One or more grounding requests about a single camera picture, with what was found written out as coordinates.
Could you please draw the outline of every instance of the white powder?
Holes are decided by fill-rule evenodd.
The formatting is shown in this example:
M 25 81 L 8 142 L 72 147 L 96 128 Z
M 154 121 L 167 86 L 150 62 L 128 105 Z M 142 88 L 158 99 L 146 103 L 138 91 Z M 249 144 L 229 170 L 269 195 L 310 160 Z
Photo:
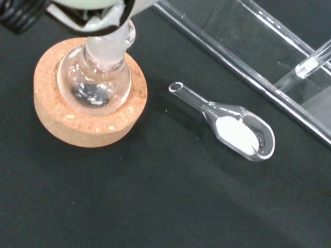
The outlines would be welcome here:
M 231 116 L 219 117 L 216 120 L 218 134 L 227 142 L 247 155 L 254 155 L 259 150 L 259 140 L 254 132 L 242 121 Z

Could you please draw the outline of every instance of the glass apparatus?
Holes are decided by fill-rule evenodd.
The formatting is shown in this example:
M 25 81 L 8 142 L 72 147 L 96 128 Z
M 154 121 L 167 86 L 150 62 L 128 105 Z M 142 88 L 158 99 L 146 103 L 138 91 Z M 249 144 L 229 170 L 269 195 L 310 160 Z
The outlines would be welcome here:
M 169 91 L 200 111 L 212 127 L 217 139 L 246 159 L 262 161 L 273 155 L 276 144 L 274 133 L 271 127 L 257 115 L 241 106 L 207 101 L 181 82 L 171 84 Z M 220 125 L 220 121 L 225 119 L 228 124 Z M 257 146 L 254 145 L 254 139 L 258 141 Z M 244 144 L 247 142 L 248 146 L 251 146 L 248 149 Z
M 59 91 L 65 101 L 88 115 L 108 115 L 127 99 L 131 75 L 124 60 L 136 30 L 131 21 L 116 32 L 89 37 L 61 61 L 57 74 Z

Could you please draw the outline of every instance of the cork stand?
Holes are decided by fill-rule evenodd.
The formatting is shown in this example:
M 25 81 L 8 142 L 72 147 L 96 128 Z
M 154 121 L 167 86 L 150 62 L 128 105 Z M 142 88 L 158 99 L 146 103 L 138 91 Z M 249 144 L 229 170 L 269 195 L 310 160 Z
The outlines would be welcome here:
M 75 146 L 92 148 L 113 144 L 131 130 L 145 108 L 147 84 L 138 64 L 125 54 L 132 79 L 126 102 L 107 116 L 91 116 L 72 109 L 58 91 L 57 69 L 62 58 L 85 40 L 62 41 L 42 56 L 34 75 L 34 103 L 41 123 L 55 137 Z

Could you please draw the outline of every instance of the black hose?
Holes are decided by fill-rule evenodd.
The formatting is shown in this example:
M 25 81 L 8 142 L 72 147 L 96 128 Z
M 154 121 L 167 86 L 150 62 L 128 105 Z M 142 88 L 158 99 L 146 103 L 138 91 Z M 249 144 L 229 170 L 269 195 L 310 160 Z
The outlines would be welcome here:
M 51 0 L 0 0 L 0 23 L 19 34 L 30 28 Z

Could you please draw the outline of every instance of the round-bottom flask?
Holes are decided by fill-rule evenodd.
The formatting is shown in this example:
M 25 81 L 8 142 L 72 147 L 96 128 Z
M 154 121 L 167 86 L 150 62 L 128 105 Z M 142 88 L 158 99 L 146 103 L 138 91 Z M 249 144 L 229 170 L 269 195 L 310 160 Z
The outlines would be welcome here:
M 136 31 L 131 21 L 103 37 L 89 37 L 61 61 L 57 85 L 64 100 L 88 115 L 108 115 L 127 99 L 131 75 L 124 60 Z

